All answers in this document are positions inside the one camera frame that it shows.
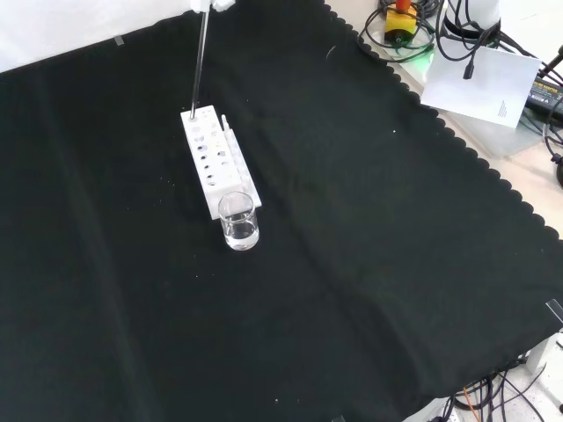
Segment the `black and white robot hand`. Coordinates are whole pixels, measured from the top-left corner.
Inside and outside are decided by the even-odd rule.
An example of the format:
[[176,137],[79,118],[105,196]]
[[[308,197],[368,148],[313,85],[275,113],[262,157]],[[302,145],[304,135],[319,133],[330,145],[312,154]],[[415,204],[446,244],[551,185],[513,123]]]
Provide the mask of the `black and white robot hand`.
[[190,8],[196,13],[209,12],[211,9],[221,12],[229,9],[236,0],[190,0]]

